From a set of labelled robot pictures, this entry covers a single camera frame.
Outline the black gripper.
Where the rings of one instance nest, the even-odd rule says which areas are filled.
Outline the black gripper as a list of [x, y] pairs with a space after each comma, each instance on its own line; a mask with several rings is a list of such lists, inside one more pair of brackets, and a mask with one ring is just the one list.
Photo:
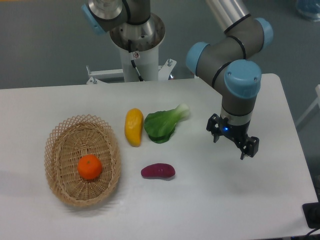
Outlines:
[[245, 157], [253, 158], [259, 150], [260, 139], [255, 136], [248, 136], [250, 122], [242, 125], [232, 125], [227, 117], [222, 118], [214, 113], [207, 121], [206, 130], [213, 136], [214, 143], [219, 140], [220, 136], [234, 142], [240, 148], [240, 159], [243, 160]]

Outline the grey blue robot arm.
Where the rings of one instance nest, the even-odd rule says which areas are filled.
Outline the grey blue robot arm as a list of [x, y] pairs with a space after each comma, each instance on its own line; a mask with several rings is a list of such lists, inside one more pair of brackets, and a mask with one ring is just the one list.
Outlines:
[[[254, 157], [259, 139], [248, 136], [248, 128], [262, 72], [250, 57], [272, 42], [274, 32], [268, 21], [253, 18], [241, 0], [209, 0], [207, 5], [225, 38], [215, 45], [195, 43], [185, 63], [222, 96], [220, 114], [207, 122], [213, 139], [224, 136], [235, 143], [243, 157]], [[126, 82], [160, 79], [158, 48], [165, 26], [151, 12], [148, 0], [88, 0], [81, 9], [96, 34], [110, 34], [121, 53]]]

